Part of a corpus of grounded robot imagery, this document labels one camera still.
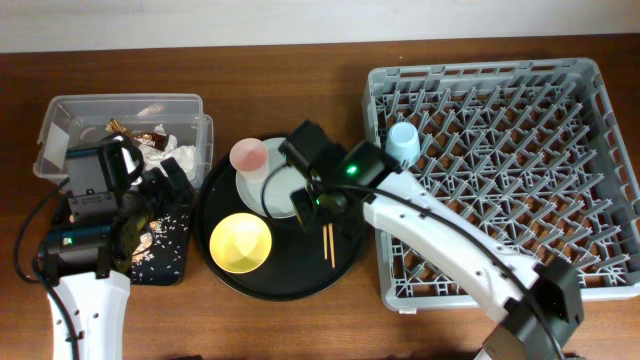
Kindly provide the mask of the wooden chopstick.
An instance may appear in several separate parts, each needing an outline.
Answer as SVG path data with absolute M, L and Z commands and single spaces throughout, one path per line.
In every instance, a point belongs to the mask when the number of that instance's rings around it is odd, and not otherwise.
M 331 261 L 332 268 L 336 267 L 336 256 L 335 256 L 335 240 L 334 240 L 334 226 L 332 223 L 327 225 L 327 236 L 328 236 L 328 246 L 329 246 L 329 257 Z
M 323 250 L 324 250 L 324 259 L 328 260 L 328 228 L 327 225 L 323 225 L 322 227 L 322 232 L 323 232 Z

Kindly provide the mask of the white napkin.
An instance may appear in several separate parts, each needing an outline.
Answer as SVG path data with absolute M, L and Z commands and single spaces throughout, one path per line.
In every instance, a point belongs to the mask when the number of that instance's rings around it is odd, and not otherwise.
M 152 131 L 154 133 L 161 133 L 168 135 L 162 125 L 158 125 Z M 138 148 L 143 155 L 144 170 L 149 171 L 152 168 L 160 168 L 160 162 L 169 157 L 173 157 L 177 160 L 180 167 L 186 173 L 188 179 L 193 181 L 196 178 L 196 147 L 193 145 L 178 146 L 177 138 L 174 135 L 169 136 L 169 143 L 164 151 L 157 150 L 155 148 L 143 145 L 139 143 Z

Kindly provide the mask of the gold snack wrapper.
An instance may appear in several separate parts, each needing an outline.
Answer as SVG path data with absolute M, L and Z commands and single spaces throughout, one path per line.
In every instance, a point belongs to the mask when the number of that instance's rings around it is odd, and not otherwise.
M 106 130 L 110 133 L 127 135 L 128 137 L 136 140 L 143 145 L 155 148 L 160 151 L 164 151 L 169 143 L 169 136 L 166 134 L 130 130 L 123 125 L 120 125 L 113 118 L 111 118 L 107 123 Z

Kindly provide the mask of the pink plastic cup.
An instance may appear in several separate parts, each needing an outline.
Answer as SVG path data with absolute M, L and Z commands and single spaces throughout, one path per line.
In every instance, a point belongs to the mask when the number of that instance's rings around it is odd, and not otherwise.
M 249 183 L 261 183 L 269 174 L 267 145 L 257 138 L 238 141 L 229 154 L 233 168 Z

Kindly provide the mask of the yellow bowl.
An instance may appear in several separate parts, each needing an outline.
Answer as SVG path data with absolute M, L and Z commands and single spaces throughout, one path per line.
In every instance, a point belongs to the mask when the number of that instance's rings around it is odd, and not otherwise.
M 232 274 L 256 270 L 268 259 L 271 248 L 269 226 L 250 213 L 225 217 L 215 226 L 209 239 L 209 253 L 214 263 Z

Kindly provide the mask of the blue plastic cup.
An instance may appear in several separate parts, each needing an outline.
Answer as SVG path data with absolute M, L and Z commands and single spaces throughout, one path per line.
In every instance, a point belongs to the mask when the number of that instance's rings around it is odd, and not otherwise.
M 395 123 L 388 131 L 384 150 L 401 164 L 415 165 L 421 154 L 416 127 L 409 122 Z

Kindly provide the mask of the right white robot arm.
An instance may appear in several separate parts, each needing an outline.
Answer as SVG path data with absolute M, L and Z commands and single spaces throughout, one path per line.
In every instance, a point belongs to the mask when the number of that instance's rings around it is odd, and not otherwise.
M 584 320 L 574 268 L 515 251 L 426 192 L 379 147 L 333 143 L 279 148 L 307 180 L 309 205 L 329 222 L 348 210 L 411 247 L 471 296 L 496 327 L 481 359 L 561 359 Z

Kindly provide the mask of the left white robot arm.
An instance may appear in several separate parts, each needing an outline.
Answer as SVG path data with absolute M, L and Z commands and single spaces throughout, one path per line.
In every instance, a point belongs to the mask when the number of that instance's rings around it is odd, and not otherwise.
M 173 158 L 130 173 L 121 157 L 70 158 L 70 217 L 55 224 L 32 267 L 48 293 L 56 359 L 120 359 L 130 268 L 162 212 L 195 195 Z

